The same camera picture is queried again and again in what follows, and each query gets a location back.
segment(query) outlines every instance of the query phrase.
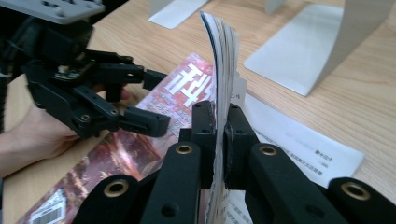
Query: desk surface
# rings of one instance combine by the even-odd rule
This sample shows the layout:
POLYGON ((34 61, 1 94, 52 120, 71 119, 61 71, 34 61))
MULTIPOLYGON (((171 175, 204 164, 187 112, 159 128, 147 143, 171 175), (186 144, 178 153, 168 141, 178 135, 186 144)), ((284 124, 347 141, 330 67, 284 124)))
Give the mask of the desk surface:
MULTIPOLYGON (((339 0, 318 1, 342 6, 339 0)), ((249 70, 243 62, 273 36, 306 2, 289 0, 275 14, 264 14, 261 0, 212 0, 203 10, 240 34, 238 71, 250 93, 311 129, 365 153, 354 177, 396 203, 396 7, 349 57, 308 96, 303 97, 249 70)), ((149 1, 129 1, 95 24, 90 49, 131 55, 137 64, 171 72, 191 52, 213 62, 209 40, 197 14, 174 30, 148 21, 149 1)), ((24 115, 30 97, 19 78, 10 85, 7 129, 24 115)), ((62 156, 37 162, 5 180, 4 221, 14 223, 100 141, 77 142, 62 156)))

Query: book cover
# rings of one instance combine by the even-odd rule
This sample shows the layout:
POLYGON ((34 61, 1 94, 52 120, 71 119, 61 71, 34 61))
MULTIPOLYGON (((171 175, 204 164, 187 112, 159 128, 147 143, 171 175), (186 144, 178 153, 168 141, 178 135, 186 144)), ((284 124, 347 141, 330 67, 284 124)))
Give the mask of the book cover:
POLYGON ((154 138, 126 132, 110 133, 53 186, 18 223, 71 223, 84 199, 103 179, 131 175, 140 180, 161 167, 180 128, 191 126, 191 107, 214 100, 213 66, 197 54, 171 72, 136 107, 171 118, 165 136, 154 138))

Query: red book cover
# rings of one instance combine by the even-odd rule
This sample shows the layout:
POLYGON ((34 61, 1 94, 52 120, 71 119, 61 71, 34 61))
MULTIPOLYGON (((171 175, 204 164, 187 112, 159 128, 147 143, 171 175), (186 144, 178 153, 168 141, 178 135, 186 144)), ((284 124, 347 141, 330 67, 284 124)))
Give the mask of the red book cover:
POLYGON ((104 178, 131 175, 140 180, 161 167, 180 128, 191 126, 191 107, 213 100, 213 66, 192 53, 136 107, 171 118, 163 137, 119 130, 110 133, 53 186, 18 223, 71 223, 79 207, 104 178))

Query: wooden table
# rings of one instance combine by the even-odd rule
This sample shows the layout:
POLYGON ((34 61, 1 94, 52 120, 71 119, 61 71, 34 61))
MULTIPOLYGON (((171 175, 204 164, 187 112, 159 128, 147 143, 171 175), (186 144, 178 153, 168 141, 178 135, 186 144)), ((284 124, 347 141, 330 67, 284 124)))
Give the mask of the wooden table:
MULTIPOLYGON (((343 5, 339 0, 318 2, 343 5)), ((247 80, 250 93, 313 130, 365 153, 354 177, 396 203, 396 7, 308 97, 252 73, 243 65, 306 4, 289 0, 271 16, 264 14, 262 0, 212 0, 202 10, 224 18, 240 34, 238 71, 247 80)), ((137 64, 164 73, 171 72, 192 52, 213 62, 198 14, 174 30, 148 21, 148 16, 148 0, 129 1, 96 23, 90 49, 131 55, 137 64)), ((10 84, 7 129, 23 117, 31 103, 23 82, 19 78, 10 84)), ((138 88, 134 90, 145 94, 138 88)), ((4 188, 5 223, 15 223, 100 139, 79 141, 58 158, 37 162, 8 176, 4 188)))

